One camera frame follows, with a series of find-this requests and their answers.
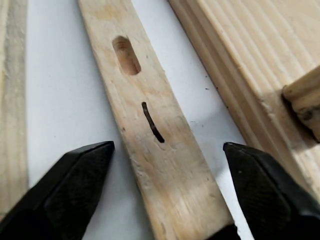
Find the wooden board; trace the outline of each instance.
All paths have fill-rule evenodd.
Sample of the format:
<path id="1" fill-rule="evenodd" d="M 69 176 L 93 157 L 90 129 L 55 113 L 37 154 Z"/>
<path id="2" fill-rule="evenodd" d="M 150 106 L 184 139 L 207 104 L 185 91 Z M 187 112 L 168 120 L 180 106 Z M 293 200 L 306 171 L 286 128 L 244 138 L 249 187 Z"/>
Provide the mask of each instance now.
<path id="1" fill-rule="evenodd" d="M 28 189 L 25 136 L 27 1 L 0 0 L 0 219 Z"/>
<path id="2" fill-rule="evenodd" d="M 320 63 L 320 1 L 169 2 L 248 145 L 320 201 L 320 145 L 281 97 Z"/>
<path id="3" fill-rule="evenodd" d="M 233 222 L 130 0 L 78 0 L 157 240 Z"/>

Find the wooden frame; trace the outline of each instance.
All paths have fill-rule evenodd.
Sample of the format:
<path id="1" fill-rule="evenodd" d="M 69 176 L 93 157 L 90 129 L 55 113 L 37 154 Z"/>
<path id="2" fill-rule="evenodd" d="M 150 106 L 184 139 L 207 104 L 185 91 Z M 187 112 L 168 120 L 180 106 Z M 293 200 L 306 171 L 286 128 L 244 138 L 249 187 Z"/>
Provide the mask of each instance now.
<path id="1" fill-rule="evenodd" d="M 320 200 L 320 146 L 281 93 L 320 62 L 320 6 L 299 0 L 168 0 L 248 145 Z"/>

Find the wooden block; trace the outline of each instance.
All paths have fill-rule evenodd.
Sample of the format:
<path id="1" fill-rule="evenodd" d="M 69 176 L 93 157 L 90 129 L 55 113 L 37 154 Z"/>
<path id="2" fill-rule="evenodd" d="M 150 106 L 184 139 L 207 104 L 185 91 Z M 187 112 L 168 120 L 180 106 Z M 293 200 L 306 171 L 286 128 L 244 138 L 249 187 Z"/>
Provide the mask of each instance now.
<path id="1" fill-rule="evenodd" d="M 283 96 L 291 102 L 300 121 L 312 130 L 320 142 L 320 66 L 285 86 Z"/>
<path id="2" fill-rule="evenodd" d="M 25 136 L 27 1 L 0 0 L 0 219 L 28 189 Z"/>
<path id="3" fill-rule="evenodd" d="M 281 93 L 320 62 L 314 0 L 169 0 L 248 145 L 320 201 L 320 146 Z"/>
<path id="4" fill-rule="evenodd" d="M 157 240 L 233 222 L 130 0 L 78 0 Z"/>

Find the burn mark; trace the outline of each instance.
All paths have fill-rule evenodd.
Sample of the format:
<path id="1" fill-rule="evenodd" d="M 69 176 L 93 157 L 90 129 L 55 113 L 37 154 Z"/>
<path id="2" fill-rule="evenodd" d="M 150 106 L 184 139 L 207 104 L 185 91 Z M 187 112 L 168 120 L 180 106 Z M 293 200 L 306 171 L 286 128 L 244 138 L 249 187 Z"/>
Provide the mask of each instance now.
<path id="1" fill-rule="evenodd" d="M 150 113 L 148 111 L 148 107 L 147 107 L 147 103 L 145 101 L 143 101 L 141 103 L 142 105 L 142 109 L 143 109 L 143 113 L 145 115 L 145 118 L 147 119 L 149 125 L 150 125 L 150 128 L 151 128 L 151 131 L 152 133 L 154 134 L 154 136 L 156 137 L 156 139 L 160 142 L 160 143 L 164 143 L 165 142 L 165 139 L 162 137 L 162 135 L 160 134 L 160 132 L 158 131 L 154 121 L 152 120 L 151 116 L 150 116 Z"/>

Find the wooden slat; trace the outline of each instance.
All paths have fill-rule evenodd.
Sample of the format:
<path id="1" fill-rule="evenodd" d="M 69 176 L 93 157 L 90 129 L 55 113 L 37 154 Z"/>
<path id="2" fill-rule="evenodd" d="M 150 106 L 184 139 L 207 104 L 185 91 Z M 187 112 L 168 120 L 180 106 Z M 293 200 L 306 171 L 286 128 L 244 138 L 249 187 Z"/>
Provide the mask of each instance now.
<path id="1" fill-rule="evenodd" d="M 78 2 L 155 238 L 204 240 L 231 224 L 131 1 Z"/>
<path id="2" fill-rule="evenodd" d="M 28 189 L 25 136 L 27 1 L 0 0 L 0 218 Z"/>
<path id="3" fill-rule="evenodd" d="M 246 142 L 320 201 L 320 146 L 281 92 L 320 62 L 316 0 L 169 0 Z"/>

